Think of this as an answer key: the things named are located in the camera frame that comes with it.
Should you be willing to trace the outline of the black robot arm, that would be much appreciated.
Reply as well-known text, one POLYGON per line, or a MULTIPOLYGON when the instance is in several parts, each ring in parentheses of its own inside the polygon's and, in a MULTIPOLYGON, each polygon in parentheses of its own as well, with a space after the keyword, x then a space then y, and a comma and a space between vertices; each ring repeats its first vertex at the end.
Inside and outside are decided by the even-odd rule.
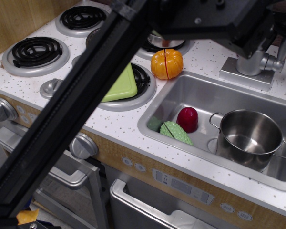
POLYGON ((0 222, 16 215, 147 36, 211 39, 242 57, 272 43, 272 0, 114 0, 111 14, 0 169, 0 222))

